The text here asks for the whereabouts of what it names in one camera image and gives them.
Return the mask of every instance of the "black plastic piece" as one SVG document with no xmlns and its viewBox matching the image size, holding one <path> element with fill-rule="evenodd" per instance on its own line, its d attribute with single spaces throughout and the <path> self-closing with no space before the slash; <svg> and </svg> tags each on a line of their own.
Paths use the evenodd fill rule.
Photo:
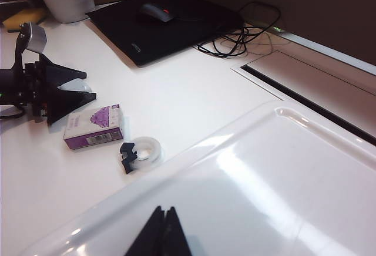
<svg viewBox="0 0 376 256">
<path fill-rule="evenodd" d="M 123 158 L 122 164 L 124 166 L 125 173 L 127 174 L 133 171 L 129 163 L 137 159 L 137 152 L 133 152 L 134 146 L 134 143 L 123 143 L 120 147 L 120 153 L 122 154 Z"/>
<path fill-rule="evenodd" d="M 39 61 L 22 66 L 22 53 L 27 48 L 31 31 L 25 23 L 17 37 L 15 63 L 12 69 L 0 69 L 0 105 L 14 105 L 21 112 L 0 116 L 0 119 L 19 118 L 28 103 L 34 116 L 43 114 L 52 124 L 75 109 L 96 99 L 96 93 L 60 90 L 57 87 L 86 73 L 54 64 L 42 53 Z"/>
<path fill-rule="evenodd" d="M 175 208 L 158 206 L 125 256 L 192 256 Z"/>
</svg>

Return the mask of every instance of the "dark wall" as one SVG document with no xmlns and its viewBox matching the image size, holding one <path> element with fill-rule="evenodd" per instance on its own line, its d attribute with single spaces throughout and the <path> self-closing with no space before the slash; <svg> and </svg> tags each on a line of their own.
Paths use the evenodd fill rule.
<svg viewBox="0 0 376 256">
<path fill-rule="evenodd" d="M 253 0 L 210 0 L 238 9 Z M 279 7 L 278 27 L 376 65 L 376 0 L 257 0 Z M 268 22 L 270 16 L 251 9 L 247 18 Z"/>
</svg>

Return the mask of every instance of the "green light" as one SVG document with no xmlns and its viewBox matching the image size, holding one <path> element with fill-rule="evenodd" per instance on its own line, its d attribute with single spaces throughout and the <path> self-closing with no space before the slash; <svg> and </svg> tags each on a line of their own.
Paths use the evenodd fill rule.
<svg viewBox="0 0 376 256">
<path fill-rule="evenodd" d="M 283 30 L 282 29 L 280 29 L 280 28 L 278 28 L 278 27 L 273 27 L 274 28 L 274 30 L 276 30 L 276 31 L 278 31 L 278 32 L 282 32 Z"/>
</svg>

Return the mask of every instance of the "yellow sponge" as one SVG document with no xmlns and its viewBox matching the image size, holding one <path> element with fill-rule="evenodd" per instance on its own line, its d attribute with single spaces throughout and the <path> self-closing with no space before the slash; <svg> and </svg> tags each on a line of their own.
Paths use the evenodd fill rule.
<svg viewBox="0 0 376 256">
<path fill-rule="evenodd" d="M 47 11 L 44 8 L 26 8 L 4 20 L 3 24 L 8 32 L 19 32 L 21 30 L 20 24 L 29 21 L 38 23 L 46 16 Z"/>
</svg>

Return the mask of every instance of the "barcode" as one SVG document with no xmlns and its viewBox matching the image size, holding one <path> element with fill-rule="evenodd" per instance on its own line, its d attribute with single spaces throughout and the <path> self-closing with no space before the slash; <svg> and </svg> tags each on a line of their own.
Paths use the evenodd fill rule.
<svg viewBox="0 0 376 256">
<path fill-rule="evenodd" d="M 86 138 L 86 141 L 89 144 L 103 143 L 103 142 L 108 142 L 109 140 L 112 140 L 111 134 L 101 134 L 99 136 Z"/>
<path fill-rule="evenodd" d="M 113 132 L 111 133 L 111 136 L 114 140 L 118 140 L 122 138 L 122 134 L 120 134 L 120 132 Z"/>
</svg>

